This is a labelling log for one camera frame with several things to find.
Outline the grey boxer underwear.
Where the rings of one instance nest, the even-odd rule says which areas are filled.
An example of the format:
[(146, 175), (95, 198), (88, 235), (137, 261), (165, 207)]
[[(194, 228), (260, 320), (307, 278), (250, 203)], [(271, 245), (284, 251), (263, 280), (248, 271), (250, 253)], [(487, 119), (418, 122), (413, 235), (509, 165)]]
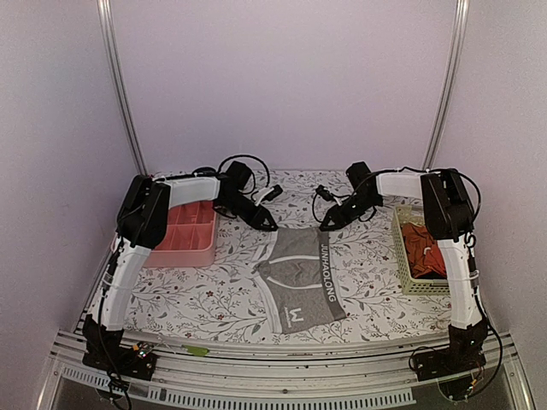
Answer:
[(346, 318), (326, 232), (279, 228), (259, 246), (253, 261), (252, 281), (273, 334), (290, 335)]

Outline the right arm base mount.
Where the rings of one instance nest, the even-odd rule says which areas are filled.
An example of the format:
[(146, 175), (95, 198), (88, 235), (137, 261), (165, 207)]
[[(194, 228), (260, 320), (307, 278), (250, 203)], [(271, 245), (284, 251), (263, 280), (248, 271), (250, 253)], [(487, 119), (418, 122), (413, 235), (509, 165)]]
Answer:
[(422, 346), (409, 357), (409, 368), (419, 381), (480, 369), (485, 364), (482, 348), (475, 342), (470, 345), (452, 343), (447, 348)]

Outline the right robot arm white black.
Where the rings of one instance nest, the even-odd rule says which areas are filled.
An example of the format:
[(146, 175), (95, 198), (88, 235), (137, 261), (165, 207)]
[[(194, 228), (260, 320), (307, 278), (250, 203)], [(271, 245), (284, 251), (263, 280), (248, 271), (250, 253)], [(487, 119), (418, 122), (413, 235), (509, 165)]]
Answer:
[(364, 162), (352, 164), (346, 176), (353, 191), (326, 211), (321, 231), (346, 227), (370, 208), (381, 206), (386, 196), (422, 202), (425, 226), (443, 256), (450, 290), (450, 345), (441, 361), (448, 372), (460, 372), (481, 351), (488, 333), (470, 243), (478, 211), (466, 191), (465, 176), (454, 168), (422, 171), (404, 167), (373, 172)]

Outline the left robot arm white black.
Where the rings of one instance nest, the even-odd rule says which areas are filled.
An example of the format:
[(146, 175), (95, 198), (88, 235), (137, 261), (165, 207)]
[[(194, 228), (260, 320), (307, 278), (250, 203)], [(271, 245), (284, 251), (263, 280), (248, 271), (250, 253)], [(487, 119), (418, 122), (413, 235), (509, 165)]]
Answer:
[(101, 282), (98, 303), (85, 317), (87, 352), (108, 370), (127, 362), (120, 346), (127, 305), (138, 274), (150, 253), (168, 233), (168, 211), (209, 202), (221, 206), (258, 231), (277, 231), (271, 213), (243, 194), (250, 169), (236, 158), (227, 171), (201, 167), (189, 174), (134, 177), (116, 217), (114, 249)]

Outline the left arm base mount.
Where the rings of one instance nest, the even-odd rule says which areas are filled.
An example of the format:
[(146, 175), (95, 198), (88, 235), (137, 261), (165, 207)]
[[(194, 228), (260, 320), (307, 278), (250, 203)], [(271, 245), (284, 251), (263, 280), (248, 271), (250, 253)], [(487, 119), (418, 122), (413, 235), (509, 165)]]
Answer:
[(150, 381), (156, 369), (158, 356), (149, 353), (141, 357), (132, 348), (109, 347), (106, 354), (100, 342), (86, 342), (86, 352), (82, 363), (107, 373)]

